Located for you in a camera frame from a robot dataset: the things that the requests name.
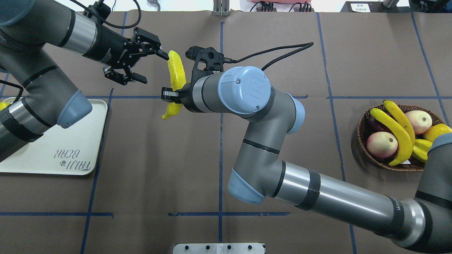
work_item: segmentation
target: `fruit basket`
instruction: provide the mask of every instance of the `fruit basket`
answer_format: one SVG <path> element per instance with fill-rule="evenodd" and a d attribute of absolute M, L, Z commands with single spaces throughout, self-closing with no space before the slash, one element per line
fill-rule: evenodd
<path fill-rule="evenodd" d="M 422 110 L 422 111 L 427 112 L 432 117 L 432 126 L 437 125 L 439 123 L 444 123 L 442 121 L 442 119 L 440 119 L 435 113 L 433 113 L 432 111 L 430 111 L 426 108 L 415 106 L 415 105 L 398 105 L 398 106 L 402 110 L 403 113 L 406 113 L 406 112 L 412 111 L 412 110 Z M 379 109 L 383 110 L 385 113 L 388 113 L 388 111 L 386 110 L 386 108 L 383 105 L 375 106 L 373 108 L 379 108 Z M 369 151 L 366 148 L 366 142 L 367 142 L 367 139 L 369 138 L 369 136 L 373 133 L 373 131 L 371 130 L 371 128 L 369 126 L 367 126 L 366 119 L 367 119 L 367 117 L 370 116 L 371 110 L 372 110 L 372 108 L 368 109 L 366 112 L 364 112 L 361 115 L 361 117 L 358 121 L 358 126 L 357 126 L 358 145 L 359 145 L 359 148 L 362 150 L 364 156 L 367 159 L 369 159 L 372 163 L 374 163 L 375 165 L 385 168 L 385 169 L 389 169 L 389 170 L 393 170 L 393 171 L 422 172 L 424 170 L 425 163 L 420 160 L 415 159 L 414 157 L 409 158 L 409 161 L 411 164 L 398 164 L 396 166 L 389 166 L 388 163 L 392 160 L 392 158 L 380 159 L 380 158 L 376 158 L 376 157 L 372 156 L 369 153 Z"/>

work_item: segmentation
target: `metal bracket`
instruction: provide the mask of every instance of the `metal bracket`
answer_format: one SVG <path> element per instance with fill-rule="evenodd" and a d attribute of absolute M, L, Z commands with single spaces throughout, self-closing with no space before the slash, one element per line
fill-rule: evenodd
<path fill-rule="evenodd" d="M 178 244 L 173 254 L 265 254 L 265 244 Z"/>
<path fill-rule="evenodd" d="M 213 0 L 213 15 L 227 17 L 229 12 L 229 0 Z"/>

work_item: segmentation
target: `blue joint cap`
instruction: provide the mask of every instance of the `blue joint cap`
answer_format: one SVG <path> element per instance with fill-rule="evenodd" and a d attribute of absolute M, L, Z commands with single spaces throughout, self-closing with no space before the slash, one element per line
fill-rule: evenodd
<path fill-rule="evenodd" d="M 251 114 L 263 109 L 270 99 L 270 92 L 267 76 L 254 66 L 229 69 L 218 81 L 221 102 L 237 114 Z"/>
<path fill-rule="evenodd" d="M 433 141 L 433 145 L 427 154 L 429 154 L 433 149 L 437 148 L 438 146 L 446 145 L 449 143 L 452 143 L 452 132 L 439 135 Z"/>
<path fill-rule="evenodd" d="M 34 5 L 34 0 L 0 1 L 0 26 L 10 26 L 23 19 Z"/>
<path fill-rule="evenodd" d="M 287 95 L 290 96 L 290 98 L 292 98 L 293 103 L 295 104 L 295 122 L 292 126 L 292 128 L 287 132 L 287 134 L 292 134 L 296 131 L 298 131 L 298 129 L 300 128 L 301 125 L 303 125 L 303 122 L 305 121 L 305 107 L 303 106 L 303 104 L 298 101 L 297 99 L 295 99 L 292 95 L 285 93 Z"/>
<path fill-rule="evenodd" d="M 64 129 L 69 128 L 89 114 L 91 110 L 93 110 L 93 105 L 89 103 L 82 91 L 78 90 L 64 106 L 56 124 Z"/>
<path fill-rule="evenodd" d="M 249 185 L 239 174 L 232 169 L 231 178 L 227 185 L 229 193 L 235 198 L 250 204 L 259 205 L 264 201 L 265 196 L 260 194 L 251 185 Z"/>

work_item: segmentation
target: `white sticker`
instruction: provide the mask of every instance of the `white sticker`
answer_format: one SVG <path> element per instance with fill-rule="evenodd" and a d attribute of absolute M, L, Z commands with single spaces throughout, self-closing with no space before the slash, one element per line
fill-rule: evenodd
<path fill-rule="evenodd" d="M 355 12 L 370 12 L 369 4 L 350 4 L 350 6 Z"/>

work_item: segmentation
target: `white cutting board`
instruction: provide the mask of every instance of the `white cutting board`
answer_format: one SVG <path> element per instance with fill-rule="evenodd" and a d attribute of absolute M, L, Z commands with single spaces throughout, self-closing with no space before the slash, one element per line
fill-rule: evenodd
<path fill-rule="evenodd" d="M 14 98 L 5 100 L 12 103 Z M 85 175 L 97 160 L 107 116 L 103 100 L 88 100 L 93 110 L 73 126 L 50 128 L 35 142 L 28 143 L 0 163 L 0 172 Z"/>

